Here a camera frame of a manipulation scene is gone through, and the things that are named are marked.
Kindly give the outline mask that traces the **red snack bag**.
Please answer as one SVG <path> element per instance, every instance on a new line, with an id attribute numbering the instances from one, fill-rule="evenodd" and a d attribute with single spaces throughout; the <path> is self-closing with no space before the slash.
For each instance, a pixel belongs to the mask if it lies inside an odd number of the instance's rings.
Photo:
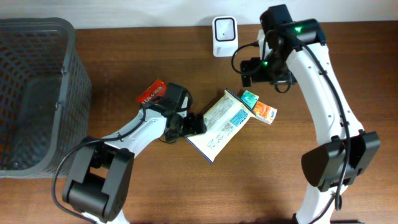
<path id="1" fill-rule="evenodd" d="M 137 97 L 138 103 L 147 103 L 153 100 L 157 96 L 164 96 L 167 90 L 166 84 L 162 80 L 156 80 L 150 87 L 148 87 L 144 92 L 142 92 Z"/>

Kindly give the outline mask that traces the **orange tissue pack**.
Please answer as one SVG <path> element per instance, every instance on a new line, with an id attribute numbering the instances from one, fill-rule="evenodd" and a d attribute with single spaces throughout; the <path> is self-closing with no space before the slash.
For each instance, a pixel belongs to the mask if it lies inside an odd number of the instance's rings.
<path id="1" fill-rule="evenodd" d="M 255 113 L 255 118 L 266 124 L 272 124 L 277 114 L 277 109 L 268 106 L 260 101 L 256 103 L 253 111 Z"/>

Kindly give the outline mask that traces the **green tissue pack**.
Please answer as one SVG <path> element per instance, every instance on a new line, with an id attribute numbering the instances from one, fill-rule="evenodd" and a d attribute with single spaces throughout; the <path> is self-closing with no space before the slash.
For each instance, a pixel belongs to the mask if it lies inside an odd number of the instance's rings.
<path id="1" fill-rule="evenodd" d="M 259 97 L 248 90 L 245 90 L 241 95 L 241 99 L 245 104 L 247 104 L 250 109 L 253 109 L 258 102 Z"/>

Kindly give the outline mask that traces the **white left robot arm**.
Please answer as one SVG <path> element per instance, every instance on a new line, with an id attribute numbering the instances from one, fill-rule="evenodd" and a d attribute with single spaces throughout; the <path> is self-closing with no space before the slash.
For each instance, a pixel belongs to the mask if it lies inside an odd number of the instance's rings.
<path id="1" fill-rule="evenodd" d="M 135 158 L 154 140 L 172 144 L 180 137 L 206 132 L 203 116 L 193 114 L 192 94 L 169 83 L 165 94 L 140 104 L 135 118 L 113 134 L 84 138 L 60 162 L 73 163 L 62 192 L 66 208 L 52 194 L 64 212 L 90 223 L 127 223 L 123 206 L 127 198 Z"/>

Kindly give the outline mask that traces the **cream biscuit packet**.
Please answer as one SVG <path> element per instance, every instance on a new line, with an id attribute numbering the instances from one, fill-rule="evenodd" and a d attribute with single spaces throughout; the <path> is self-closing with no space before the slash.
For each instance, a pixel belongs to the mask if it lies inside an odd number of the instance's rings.
<path id="1" fill-rule="evenodd" d="M 203 115 L 206 132 L 185 139 L 209 162 L 230 142 L 255 114 L 245 102 L 229 89 Z"/>

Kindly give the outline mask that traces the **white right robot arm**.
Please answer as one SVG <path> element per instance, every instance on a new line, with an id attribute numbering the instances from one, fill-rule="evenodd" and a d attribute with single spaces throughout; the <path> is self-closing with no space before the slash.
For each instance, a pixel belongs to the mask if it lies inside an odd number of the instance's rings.
<path id="1" fill-rule="evenodd" d="M 364 173 L 381 142 L 352 112 L 333 71 L 326 37 L 317 20 L 294 21 L 286 5 L 260 16 L 258 57 L 241 62 L 243 86 L 268 82 L 300 86 L 312 116 L 318 146 L 301 158 L 308 187 L 293 223 L 330 223 L 342 193 Z"/>

